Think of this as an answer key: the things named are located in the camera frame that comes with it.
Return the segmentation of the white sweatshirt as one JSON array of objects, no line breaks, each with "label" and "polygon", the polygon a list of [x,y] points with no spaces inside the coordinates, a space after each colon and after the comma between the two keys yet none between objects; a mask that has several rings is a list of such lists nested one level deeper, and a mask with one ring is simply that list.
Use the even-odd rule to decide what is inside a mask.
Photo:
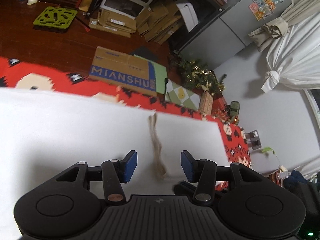
[{"label": "white sweatshirt", "polygon": [[132,194],[171,194],[185,180],[183,150],[220,166],[229,161],[218,124],[158,113],[156,132],[167,169],[159,179],[153,163],[149,117],[154,111],[95,98],[16,88],[1,89],[1,239],[18,239],[18,199],[73,164],[99,166],[131,150],[138,163],[128,184]]}]

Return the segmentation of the navy blue fleece garment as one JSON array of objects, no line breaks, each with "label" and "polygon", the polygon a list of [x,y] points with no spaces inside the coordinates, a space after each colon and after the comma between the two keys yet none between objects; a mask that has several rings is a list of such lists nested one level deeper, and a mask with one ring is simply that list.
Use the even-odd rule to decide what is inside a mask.
[{"label": "navy blue fleece garment", "polygon": [[293,170],[291,174],[283,180],[283,187],[289,191],[293,191],[298,183],[307,184],[308,180],[306,180],[299,171]]}]

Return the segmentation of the dark green gift box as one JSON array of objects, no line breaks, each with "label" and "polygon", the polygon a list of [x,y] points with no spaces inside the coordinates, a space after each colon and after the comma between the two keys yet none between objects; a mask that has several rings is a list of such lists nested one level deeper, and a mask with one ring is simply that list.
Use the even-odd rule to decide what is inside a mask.
[{"label": "dark green gift box", "polygon": [[229,105],[229,116],[237,117],[240,112],[240,103],[238,101],[232,101]]}]

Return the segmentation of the small red dotted gift box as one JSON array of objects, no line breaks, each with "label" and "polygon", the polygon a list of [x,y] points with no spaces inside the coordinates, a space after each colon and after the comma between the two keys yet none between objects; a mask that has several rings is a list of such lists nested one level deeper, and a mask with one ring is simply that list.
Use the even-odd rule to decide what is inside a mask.
[{"label": "small red dotted gift box", "polygon": [[212,105],[212,115],[225,119],[227,117],[227,102],[223,96],[215,97]]}]

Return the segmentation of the kraft patterned gift box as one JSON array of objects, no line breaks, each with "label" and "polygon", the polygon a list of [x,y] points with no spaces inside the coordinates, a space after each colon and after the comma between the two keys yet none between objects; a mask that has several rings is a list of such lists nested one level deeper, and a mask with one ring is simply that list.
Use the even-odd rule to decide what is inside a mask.
[{"label": "kraft patterned gift box", "polygon": [[205,91],[201,96],[201,100],[199,104],[199,112],[203,115],[211,115],[212,107],[213,107],[213,97],[208,91]]}]

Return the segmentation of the green checkered floor mat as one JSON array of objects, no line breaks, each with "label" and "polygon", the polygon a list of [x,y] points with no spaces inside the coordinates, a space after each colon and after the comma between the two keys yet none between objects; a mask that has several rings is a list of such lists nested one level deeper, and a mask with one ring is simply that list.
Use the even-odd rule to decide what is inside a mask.
[{"label": "green checkered floor mat", "polygon": [[198,111],[201,98],[191,90],[168,79],[165,87],[165,100]]}]

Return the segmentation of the Christmas garland with ornaments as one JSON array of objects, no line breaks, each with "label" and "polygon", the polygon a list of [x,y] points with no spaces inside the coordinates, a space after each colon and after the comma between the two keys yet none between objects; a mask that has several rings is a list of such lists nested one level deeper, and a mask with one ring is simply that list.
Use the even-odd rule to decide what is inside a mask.
[{"label": "Christmas garland with ornaments", "polygon": [[182,84],[186,89],[201,89],[211,96],[221,94],[225,90],[224,80],[227,77],[223,74],[219,79],[208,64],[201,60],[187,60],[181,56],[174,56],[170,62],[181,77]]}]

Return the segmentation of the red Christmas pattern tablecloth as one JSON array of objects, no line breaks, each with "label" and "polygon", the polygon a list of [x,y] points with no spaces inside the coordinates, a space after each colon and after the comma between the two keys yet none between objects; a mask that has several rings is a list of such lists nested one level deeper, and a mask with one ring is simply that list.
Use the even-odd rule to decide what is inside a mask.
[{"label": "red Christmas pattern tablecloth", "polygon": [[154,169],[159,179],[165,178],[167,169],[161,158],[162,145],[156,132],[158,113],[217,123],[229,164],[242,163],[247,167],[251,166],[242,128],[150,95],[91,80],[77,73],[64,73],[53,68],[6,58],[1,58],[2,88],[58,92],[154,111],[154,115],[149,117],[149,133],[153,148]]}]

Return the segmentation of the Mianshu flattened cardboard box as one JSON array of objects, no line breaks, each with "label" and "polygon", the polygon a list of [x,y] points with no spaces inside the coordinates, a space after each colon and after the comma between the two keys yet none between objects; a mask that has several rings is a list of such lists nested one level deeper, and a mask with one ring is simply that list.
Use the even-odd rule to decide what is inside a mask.
[{"label": "Mianshu flattened cardboard box", "polygon": [[118,51],[97,47],[89,71],[92,79],[156,96],[156,75],[152,63]]}]

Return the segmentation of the white knotted curtain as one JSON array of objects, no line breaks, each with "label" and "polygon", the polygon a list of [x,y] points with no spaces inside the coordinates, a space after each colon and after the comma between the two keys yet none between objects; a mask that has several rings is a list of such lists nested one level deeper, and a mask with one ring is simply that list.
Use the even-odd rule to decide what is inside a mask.
[{"label": "white knotted curtain", "polygon": [[264,93],[282,84],[295,90],[319,89],[319,13],[289,27],[266,55]]}]

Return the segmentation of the silver refrigerator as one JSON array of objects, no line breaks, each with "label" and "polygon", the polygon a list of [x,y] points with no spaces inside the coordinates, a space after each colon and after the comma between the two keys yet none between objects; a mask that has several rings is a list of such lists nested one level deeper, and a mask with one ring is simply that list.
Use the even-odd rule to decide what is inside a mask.
[{"label": "silver refrigerator", "polygon": [[251,44],[249,33],[277,18],[291,0],[228,0],[180,50],[215,69]]}]

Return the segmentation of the stack of flattened cardboard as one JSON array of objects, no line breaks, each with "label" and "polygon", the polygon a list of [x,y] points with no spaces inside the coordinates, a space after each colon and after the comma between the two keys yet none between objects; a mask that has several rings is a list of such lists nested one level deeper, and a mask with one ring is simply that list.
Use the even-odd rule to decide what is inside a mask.
[{"label": "stack of flattened cardboard", "polygon": [[196,12],[187,0],[163,0],[144,9],[135,19],[100,9],[98,18],[89,20],[89,27],[128,38],[138,33],[147,42],[163,44],[181,27],[190,32],[198,23]]}]

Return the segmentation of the wall power outlet with plugs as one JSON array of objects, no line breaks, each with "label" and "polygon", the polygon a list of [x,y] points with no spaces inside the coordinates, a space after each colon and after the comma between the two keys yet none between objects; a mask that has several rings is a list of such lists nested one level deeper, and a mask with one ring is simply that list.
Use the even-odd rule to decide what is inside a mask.
[{"label": "wall power outlet with plugs", "polygon": [[248,144],[248,147],[251,150],[255,151],[255,150],[258,150],[261,148],[261,140],[260,140],[259,133],[258,133],[257,129],[255,129],[249,133],[246,133],[245,136],[246,136],[246,142]]}]

